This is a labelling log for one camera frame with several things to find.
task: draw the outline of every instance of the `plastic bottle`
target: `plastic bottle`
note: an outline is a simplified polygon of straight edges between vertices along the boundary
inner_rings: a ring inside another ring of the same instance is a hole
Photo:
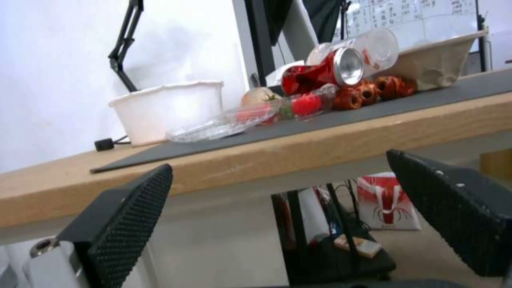
[[[308,56],[306,65],[318,65],[332,51],[341,47],[354,48],[361,53],[365,63],[364,77],[392,67],[398,59],[398,41],[387,28],[377,28],[355,38],[339,43],[322,43]]]

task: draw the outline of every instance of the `black desk lamp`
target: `black desk lamp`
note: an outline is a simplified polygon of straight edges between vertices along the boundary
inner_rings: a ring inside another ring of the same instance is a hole
[[[124,72],[123,61],[128,48],[135,41],[135,39],[133,39],[133,33],[135,32],[135,28],[139,23],[139,18],[142,14],[142,11],[144,11],[144,3],[142,0],[130,0],[128,3],[126,15],[124,16],[121,30],[119,31],[119,36],[117,37],[116,46],[109,54],[110,68],[116,72],[117,76],[119,76],[123,84],[130,92],[137,91],[138,89]]]

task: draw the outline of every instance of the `red object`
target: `red object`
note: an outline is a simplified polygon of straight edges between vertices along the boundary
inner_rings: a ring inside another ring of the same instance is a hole
[[[334,110],[353,110],[359,109],[362,105],[362,99],[359,91],[352,87],[341,87],[336,92],[336,98],[332,109]]]
[[[312,93],[294,97],[291,100],[291,110],[299,117],[314,115],[322,110],[322,97]]]
[[[318,89],[325,84],[337,84],[333,71],[336,51],[329,53],[318,65],[288,68],[281,78],[283,91],[287,95],[303,94]]]
[[[242,108],[237,112],[237,120],[246,122],[252,118],[263,117],[271,109],[270,103],[253,104],[251,108]]]
[[[396,76],[379,77],[375,80],[375,84],[379,90],[380,98],[383,100],[408,97],[418,90],[418,84],[415,80]]]
[[[371,191],[358,186],[358,193],[362,198],[377,201],[382,213],[382,221],[385,224],[394,223],[395,208],[402,201],[409,201],[395,177],[362,177],[371,185]]]
[[[362,100],[363,106],[375,104],[377,102],[379,98],[379,90],[377,89],[377,86],[371,81],[361,81],[356,89],[359,93],[359,97]]]

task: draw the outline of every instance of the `wooden table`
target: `wooden table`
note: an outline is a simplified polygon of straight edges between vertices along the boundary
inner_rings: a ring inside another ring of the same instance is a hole
[[[0,175],[0,243],[57,233],[101,191],[169,163],[175,177],[171,197],[143,257],[152,283],[285,284],[268,195],[388,170],[383,155],[390,148],[456,162],[512,147],[511,112],[512,93],[504,93],[98,174],[89,169],[148,147],[88,152],[5,173]],[[420,233],[435,233],[427,230]],[[393,241],[412,245],[402,236]],[[393,256],[395,249],[387,245]],[[464,267],[460,260],[455,263]],[[397,264],[399,271],[407,266]],[[452,280],[479,279],[466,272]]]

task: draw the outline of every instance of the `strawberry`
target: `strawberry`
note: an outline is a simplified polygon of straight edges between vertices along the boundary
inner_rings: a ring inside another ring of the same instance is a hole
[[[237,120],[238,122],[247,122],[254,118],[264,117],[271,109],[270,103],[261,102],[253,104],[249,107],[241,108],[237,112]]]
[[[322,110],[322,97],[306,93],[291,100],[291,111],[298,117],[314,115]]]

